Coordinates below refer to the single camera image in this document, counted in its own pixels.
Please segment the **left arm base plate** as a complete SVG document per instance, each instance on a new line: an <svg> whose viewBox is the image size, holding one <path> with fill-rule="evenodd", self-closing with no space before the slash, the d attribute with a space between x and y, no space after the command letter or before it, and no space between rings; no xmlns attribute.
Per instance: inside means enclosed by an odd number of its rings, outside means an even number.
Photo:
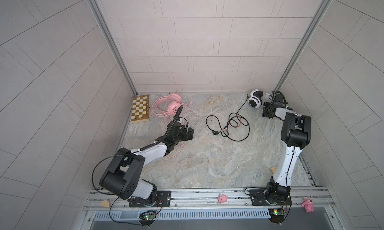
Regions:
<svg viewBox="0 0 384 230"><path fill-rule="evenodd" d="M171 191L157 191L154 190L148 198L143 199L139 197L129 198L130 208L151 208L151 207L169 207L171 200Z"/></svg>

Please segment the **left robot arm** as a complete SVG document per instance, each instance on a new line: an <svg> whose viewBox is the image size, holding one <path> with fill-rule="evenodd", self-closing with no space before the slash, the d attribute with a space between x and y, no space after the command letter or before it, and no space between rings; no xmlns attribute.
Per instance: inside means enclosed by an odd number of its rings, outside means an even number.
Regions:
<svg viewBox="0 0 384 230"><path fill-rule="evenodd" d="M122 200L133 197L136 202L153 205L157 200L157 186L141 179L142 170L145 165L170 154L180 142L194 138L189 124L182 124L182 111L180 106L168 123L166 133L153 143L132 151L121 148L115 155L103 159L111 161L100 178L100 187Z"/></svg>

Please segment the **white black headphones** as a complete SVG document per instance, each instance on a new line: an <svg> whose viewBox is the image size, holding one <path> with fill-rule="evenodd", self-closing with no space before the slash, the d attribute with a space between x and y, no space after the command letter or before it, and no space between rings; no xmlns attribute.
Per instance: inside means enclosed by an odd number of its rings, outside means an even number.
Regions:
<svg viewBox="0 0 384 230"><path fill-rule="evenodd" d="M260 89L255 89L255 90L252 90L250 95L248 96L248 103L252 108L257 109L261 107L263 104L262 97L270 97L270 96L271 94L269 93L264 93Z"/></svg>

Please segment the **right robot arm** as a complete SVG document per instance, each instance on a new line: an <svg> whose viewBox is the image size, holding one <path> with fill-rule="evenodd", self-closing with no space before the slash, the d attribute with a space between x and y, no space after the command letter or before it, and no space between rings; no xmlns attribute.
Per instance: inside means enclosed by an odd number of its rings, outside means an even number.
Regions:
<svg viewBox="0 0 384 230"><path fill-rule="evenodd" d="M270 205L290 204L292 175L302 150L311 141L312 118L290 108L280 91L272 93L271 102L264 103L263 116L283 121L281 140L285 143L277 170L267 183L264 195Z"/></svg>

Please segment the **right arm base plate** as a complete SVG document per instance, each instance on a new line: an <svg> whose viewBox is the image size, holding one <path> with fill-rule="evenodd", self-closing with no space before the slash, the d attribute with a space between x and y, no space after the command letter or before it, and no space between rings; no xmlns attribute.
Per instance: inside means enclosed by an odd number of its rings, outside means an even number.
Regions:
<svg viewBox="0 0 384 230"><path fill-rule="evenodd" d="M263 189L251 189L249 195L253 206L282 206L292 205L290 196L283 196L276 193L270 193L268 196Z"/></svg>

